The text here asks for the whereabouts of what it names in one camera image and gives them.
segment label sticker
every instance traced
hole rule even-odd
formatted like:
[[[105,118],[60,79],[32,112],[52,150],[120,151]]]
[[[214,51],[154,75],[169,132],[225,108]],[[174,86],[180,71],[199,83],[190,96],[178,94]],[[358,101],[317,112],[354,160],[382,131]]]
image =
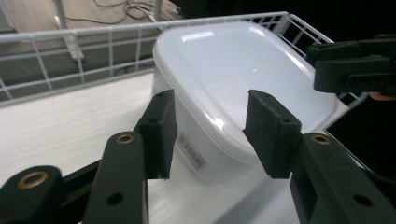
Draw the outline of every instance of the label sticker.
[[[187,156],[195,169],[200,170],[206,164],[204,158],[190,145],[183,133],[179,132],[177,135],[177,143]]]

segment container lid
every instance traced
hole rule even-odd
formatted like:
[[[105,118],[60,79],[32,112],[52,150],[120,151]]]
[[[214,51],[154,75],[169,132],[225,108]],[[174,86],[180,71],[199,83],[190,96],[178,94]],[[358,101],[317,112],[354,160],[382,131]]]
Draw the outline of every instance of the container lid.
[[[335,110],[336,96],[313,90],[314,68],[271,31],[239,21],[173,28],[154,60],[175,94],[226,154],[260,165],[242,130],[248,91],[272,94],[312,132]]]

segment translucent plastic container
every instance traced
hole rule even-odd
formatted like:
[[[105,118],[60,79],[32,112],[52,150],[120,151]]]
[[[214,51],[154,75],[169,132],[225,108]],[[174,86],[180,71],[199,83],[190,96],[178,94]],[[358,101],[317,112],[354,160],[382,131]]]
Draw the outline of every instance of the translucent plastic container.
[[[174,28],[154,46],[156,92],[174,89],[176,148],[202,179],[228,183],[261,163],[242,130],[248,91],[275,96],[312,132],[334,112],[314,68],[271,31],[246,21]]]

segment cable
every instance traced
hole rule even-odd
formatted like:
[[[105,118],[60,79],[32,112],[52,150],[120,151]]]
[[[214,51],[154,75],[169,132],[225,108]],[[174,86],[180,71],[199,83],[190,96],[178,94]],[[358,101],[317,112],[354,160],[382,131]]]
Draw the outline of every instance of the cable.
[[[126,0],[123,2],[119,2],[116,4],[112,4],[112,5],[101,5],[97,2],[97,0],[93,0],[93,2],[99,6],[99,7],[117,7],[117,6],[123,6],[122,10],[124,12],[124,16],[119,19],[118,21],[113,21],[113,22],[107,22],[107,21],[94,21],[94,20],[89,20],[89,19],[84,19],[84,18],[70,18],[65,16],[68,20],[70,21],[87,21],[87,22],[94,22],[94,23],[99,23],[99,24],[105,24],[105,25],[115,25],[115,24],[119,24],[123,21],[125,21],[128,17],[134,19],[134,20],[143,20],[146,17],[149,16],[150,12],[152,11],[152,9],[154,8],[154,5],[151,4],[152,0],[150,0],[150,4],[146,3],[146,2],[141,2],[141,1],[135,1],[135,0]],[[168,3],[164,3],[163,5],[168,5],[168,6],[172,6],[171,4]],[[133,11],[140,11],[143,13],[142,16],[136,16],[134,15],[132,12]],[[163,14],[164,18],[161,17],[161,19],[165,20],[165,21],[171,21],[172,19],[170,17],[168,17],[165,13],[163,13],[161,11],[161,13]]]
[[[128,15],[124,15],[120,20],[118,21],[113,21],[113,22],[106,22],[106,21],[93,21],[93,20],[88,20],[88,19],[81,19],[81,18],[70,18],[70,17],[66,17],[70,21],[88,21],[88,22],[93,22],[93,23],[99,23],[99,24],[104,24],[104,25],[115,25],[115,24],[119,24],[120,22],[125,21],[126,18],[128,18]]]
[[[100,5],[96,0],[93,0],[93,2],[99,7],[117,7],[117,6],[124,5],[127,1],[116,3],[116,4],[113,4],[113,5]]]

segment white wire rack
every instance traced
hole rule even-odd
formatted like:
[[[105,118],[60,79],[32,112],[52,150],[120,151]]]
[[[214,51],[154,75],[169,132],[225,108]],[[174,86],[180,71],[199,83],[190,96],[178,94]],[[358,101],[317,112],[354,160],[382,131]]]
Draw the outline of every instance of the white wire rack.
[[[164,30],[231,21],[265,26],[303,57],[307,46],[332,42],[288,12],[0,35],[0,106],[70,87],[84,88],[99,80],[112,81],[123,74],[142,74],[153,67],[152,47]],[[72,37],[75,49],[64,45],[66,37]],[[73,61],[69,53],[79,50],[84,58]],[[362,99],[353,93],[339,95],[346,96],[352,96],[352,104]]]

